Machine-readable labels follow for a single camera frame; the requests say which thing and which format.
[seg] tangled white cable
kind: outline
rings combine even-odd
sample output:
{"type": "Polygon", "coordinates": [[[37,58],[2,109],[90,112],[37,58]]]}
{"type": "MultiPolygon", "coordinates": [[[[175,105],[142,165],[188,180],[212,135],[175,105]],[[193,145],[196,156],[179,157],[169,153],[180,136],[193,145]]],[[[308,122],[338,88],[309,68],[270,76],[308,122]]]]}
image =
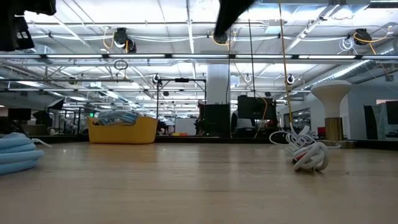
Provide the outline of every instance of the tangled white cable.
{"type": "Polygon", "coordinates": [[[309,170],[324,170],[329,164],[328,149],[339,149],[341,146],[328,147],[322,142],[316,142],[314,137],[316,133],[310,131],[310,127],[306,126],[297,134],[294,131],[292,123],[290,124],[291,133],[287,131],[276,131],[269,136],[270,142],[286,146],[285,150],[292,156],[294,170],[300,168],[309,170]],[[288,144],[280,144],[272,140],[272,136],[278,133],[286,134],[288,144]]]}

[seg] yellow bin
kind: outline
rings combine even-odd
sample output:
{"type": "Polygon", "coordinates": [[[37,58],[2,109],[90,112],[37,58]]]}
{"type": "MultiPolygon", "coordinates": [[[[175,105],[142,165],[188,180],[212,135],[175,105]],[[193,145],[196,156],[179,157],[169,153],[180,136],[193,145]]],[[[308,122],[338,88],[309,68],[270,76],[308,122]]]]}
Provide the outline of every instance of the yellow bin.
{"type": "Polygon", "coordinates": [[[96,119],[87,119],[91,143],[149,144],[155,141],[157,120],[139,117],[133,126],[95,126],[96,119]]]}

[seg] ceiling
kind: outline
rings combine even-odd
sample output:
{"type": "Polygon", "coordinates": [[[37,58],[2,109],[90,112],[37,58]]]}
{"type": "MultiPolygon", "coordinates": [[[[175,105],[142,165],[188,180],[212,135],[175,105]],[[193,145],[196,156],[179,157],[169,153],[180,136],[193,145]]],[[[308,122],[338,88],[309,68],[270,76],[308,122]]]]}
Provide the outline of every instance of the ceiling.
{"type": "MultiPolygon", "coordinates": [[[[138,54],[228,54],[226,46],[216,45],[211,38],[218,14],[218,0],[58,0],[57,13],[55,16],[46,16],[32,12],[25,13],[25,19],[29,24],[39,54],[111,54],[123,53],[123,50],[111,45],[112,33],[118,27],[126,27],[131,39],[137,45],[138,54]]],[[[313,21],[317,21],[327,5],[322,4],[283,4],[282,17],[284,19],[283,31],[285,35],[285,46],[290,46],[294,38],[311,27],[313,21]]],[[[352,49],[342,51],[341,42],[348,34],[353,35],[355,29],[365,28],[373,39],[389,35],[377,43],[375,48],[395,38],[398,32],[396,20],[397,9],[365,9],[363,6],[343,7],[333,16],[327,17],[325,21],[317,23],[316,26],[302,36],[302,40],[287,52],[288,54],[353,54],[352,49]]],[[[275,4],[256,4],[244,13],[233,26],[231,33],[235,36],[231,39],[231,53],[233,54],[281,54],[282,41],[278,38],[280,33],[279,11],[275,4]]],[[[365,46],[354,46],[358,54],[370,54],[370,48],[365,46]]],[[[162,78],[188,77],[206,78],[207,65],[211,62],[206,60],[175,61],[175,60],[151,60],[148,66],[147,60],[131,60],[132,65],[119,74],[134,81],[137,88],[153,88],[150,86],[154,74],[162,78]]],[[[17,66],[27,63],[23,60],[9,60],[17,66]]],[[[66,63],[65,60],[53,60],[66,63]]],[[[53,73],[52,78],[114,78],[117,70],[113,67],[113,61],[109,68],[104,62],[92,62],[96,66],[71,66],[70,64],[57,71],[59,66],[48,66],[47,73],[53,73]]],[[[296,82],[309,82],[317,76],[345,64],[345,61],[324,61],[325,63],[288,63],[287,73],[300,77],[296,82]]],[[[256,78],[257,89],[278,90],[284,88],[284,66],[282,61],[276,63],[254,64],[254,71],[248,62],[231,63],[232,75],[252,74],[256,78]]],[[[43,75],[45,66],[26,69],[43,75]]],[[[131,83],[102,83],[105,88],[132,88],[131,83]]],[[[76,88],[67,83],[62,88],[76,88]]],[[[167,88],[198,88],[194,83],[170,83],[167,88]]],[[[246,84],[240,79],[237,89],[246,90],[246,84]]],[[[150,95],[155,93],[127,93],[119,92],[119,96],[133,102],[151,102],[150,95]]],[[[232,99],[241,94],[233,92],[232,99]]],[[[171,93],[164,98],[204,98],[203,92],[193,93],[171,93]]]]}

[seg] blue object in basket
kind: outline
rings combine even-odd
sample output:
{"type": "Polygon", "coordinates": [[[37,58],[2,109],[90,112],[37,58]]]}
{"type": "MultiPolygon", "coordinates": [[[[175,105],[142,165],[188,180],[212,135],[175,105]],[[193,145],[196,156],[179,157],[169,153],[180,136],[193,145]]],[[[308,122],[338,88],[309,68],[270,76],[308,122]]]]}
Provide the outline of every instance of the blue object in basket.
{"type": "Polygon", "coordinates": [[[0,139],[0,175],[33,168],[43,156],[44,151],[37,151],[34,140],[24,134],[4,136],[0,139]]]}

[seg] white lamp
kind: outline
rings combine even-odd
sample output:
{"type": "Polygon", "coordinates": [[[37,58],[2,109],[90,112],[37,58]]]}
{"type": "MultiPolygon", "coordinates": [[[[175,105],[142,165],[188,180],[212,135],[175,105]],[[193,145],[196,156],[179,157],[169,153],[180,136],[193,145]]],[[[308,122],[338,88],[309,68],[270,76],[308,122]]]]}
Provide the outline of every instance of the white lamp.
{"type": "Polygon", "coordinates": [[[343,121],[340,118],[340,103],[351,89],[351,84],[344,80],[321,82],[312,87],[311,92],[325,108],[326,139],[343,140],[343,121]]]}

